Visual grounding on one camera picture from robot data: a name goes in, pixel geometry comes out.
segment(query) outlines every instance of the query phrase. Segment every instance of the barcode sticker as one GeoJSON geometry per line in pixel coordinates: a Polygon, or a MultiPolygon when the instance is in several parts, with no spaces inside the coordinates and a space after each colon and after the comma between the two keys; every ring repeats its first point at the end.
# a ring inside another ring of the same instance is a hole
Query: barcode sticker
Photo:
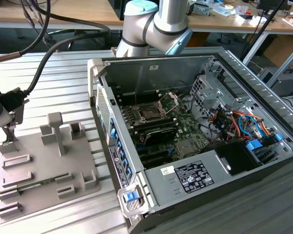
{"type": "Polygon", "coordinates": [[[164,167],[164,168],[161,168],[161,172],[162,174],[165,176],[165,175],[168,175],[170,173],[174,173],[174,166],[169,166],[169,167],[164,167]]]}

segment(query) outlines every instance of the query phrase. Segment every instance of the gray robot fixture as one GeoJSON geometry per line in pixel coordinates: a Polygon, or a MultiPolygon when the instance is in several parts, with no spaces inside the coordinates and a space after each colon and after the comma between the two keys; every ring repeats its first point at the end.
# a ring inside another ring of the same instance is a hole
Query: gray robot fixture
{"type": "Polygon", "coordinates": [[[116,57],[147,56],[149,46],[166,55],[180,53],[192,35],[186,7],[187,0],[161,0],[159,7],[147,0],[130,1],[116,57]]]}

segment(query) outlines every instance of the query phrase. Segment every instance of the white label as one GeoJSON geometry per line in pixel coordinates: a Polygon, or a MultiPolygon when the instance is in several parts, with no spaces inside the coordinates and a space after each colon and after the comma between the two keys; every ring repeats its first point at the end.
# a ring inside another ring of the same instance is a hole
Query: white label
{"type": "Polygon", "coordinates": [[[174,173],[174,166],[169,166],[169,167],[164,167],[164,168],[161,168],[161,172],[162,174],[165,176],[165,175],[168,175],[170,173],[174,173]]]}
{"type": "Polygon", "coordinates": [[[150,71],[157,70],[157,69],[158,69],[158,65],[150,66],[150,71]]]}

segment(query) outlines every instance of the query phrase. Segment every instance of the tool on desk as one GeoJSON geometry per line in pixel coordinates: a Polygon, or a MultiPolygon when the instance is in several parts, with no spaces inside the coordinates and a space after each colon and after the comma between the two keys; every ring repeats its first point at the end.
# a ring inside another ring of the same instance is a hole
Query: tool on desk
{"type": "Polygon", "coordinates": [[[238,24],[249,23],[252,20],[253,16],[250,15],[237,15],[235,17],[235,22],[238,24]]]}
{"type": "Polygon", "coordinates": [[[197,1],[191,1],[189,0],[187,3],[187,9],[186,14],[191,15],[191,13],[194,13],[196,15],[200,16],[208,16],[210,12],[209,5],[206,3],[206,1],[197,0],[197,1]]]}

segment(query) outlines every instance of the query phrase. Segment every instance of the circuit board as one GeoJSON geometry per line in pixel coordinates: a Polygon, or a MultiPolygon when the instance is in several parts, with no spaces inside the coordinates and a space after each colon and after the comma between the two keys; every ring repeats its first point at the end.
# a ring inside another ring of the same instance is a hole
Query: circuit board
{"type": "Polygon", "coordinates": [[[133,125],[143,126],[145,123],[156,123],[157,120],[176,120],[173,125],[176,133],[169,140],[159,139],[155,144],[146,145],[141,140],[141,136],[139,138],[131,134],[139,157],[146,168],[196,155],[209,143],[184,103],[177,96],[175,100],[171,97],[166,93],[160,103],[151,102],[121,107],[128,130],[133,125]]]}

